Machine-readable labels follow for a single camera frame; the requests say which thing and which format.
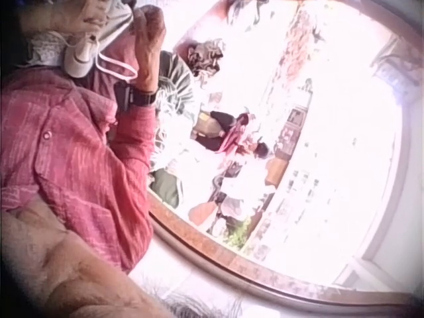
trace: white wall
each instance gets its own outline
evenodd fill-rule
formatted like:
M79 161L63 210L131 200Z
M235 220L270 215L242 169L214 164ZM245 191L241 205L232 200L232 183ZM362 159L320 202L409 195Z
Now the white wall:
M372 262L413 292L423 281L423 101L407 108L410 149L399 205Z

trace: window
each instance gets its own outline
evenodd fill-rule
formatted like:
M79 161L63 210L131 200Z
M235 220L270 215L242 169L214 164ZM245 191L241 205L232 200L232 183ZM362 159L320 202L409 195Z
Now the window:
M293 180L290 180L289 181L289 185L287 186L287 192L290 192L290 190L292 189L292 187L293 187L293 184L294 184L294 181Z

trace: white surface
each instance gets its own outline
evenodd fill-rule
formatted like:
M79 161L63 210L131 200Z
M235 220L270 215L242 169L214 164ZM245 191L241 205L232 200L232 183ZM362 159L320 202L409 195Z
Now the white surface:
M129 277L141 288L147 292L155 292L159 297L169 294L188 295L224 313L238 301L242 308L240 318L327 317L279 307L256 299L244 291L234 290L194 267L158 237L153 238L147 254Z
M216 2L218 0L138 0L137 5L155 5L163 10L166 23L163 49L172 51L187 30Z

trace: person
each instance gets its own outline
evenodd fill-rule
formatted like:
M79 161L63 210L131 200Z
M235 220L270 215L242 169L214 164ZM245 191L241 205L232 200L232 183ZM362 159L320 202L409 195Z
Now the person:
M198 122L197 127L200 127L198 129L204 129L204 133L202 133L204 135L197 133L195 140L206 149L216 153L225 152L228 155L233 153L242 155L253 153L258 158L266 158L268 156L270 151L264 142L253 142L247 146L241 144L245 128L254 119L254 115L242 113L237 118L234 118L232 115L220 111L211 111L205 114L212 121L205 119L203 124Z
M135 98L108 146L116 103L60 69L18 70L2 89L2 271L44 315L175 317L126 275L152 238L146 179L165 33L159 8L134 11Z
M27 37L39 32L97 32L107 21L106 0L73 0L21 5L1 2L1 76L30 60Z

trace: mask ear loop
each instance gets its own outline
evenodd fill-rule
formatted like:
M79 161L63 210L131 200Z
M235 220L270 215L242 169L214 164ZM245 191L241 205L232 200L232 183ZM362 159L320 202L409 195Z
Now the mask ear loop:
M123 63L121 61L117 61L117 60L114 60L112 58L108 58L107 56L103 55L102 53L100 53L100 43L99 43L98 39L96 39L95 43L96 43L96 46L97 46L97 54L95 55L95 65L97 66L97 68L99 70L101 70L102 72L104 72L106 74L115 76L116 78L119 78L120 80L127 81L127 82L137 78L138 72L132 66L130 66L126 63ZM102 60L104 60L108 63L120 66L120 67L130 71L134 75L133 76L124 76L124 75L118 74L116 72L113 72L111 70L108 70L107 68L100 66L99 58L101 58Z

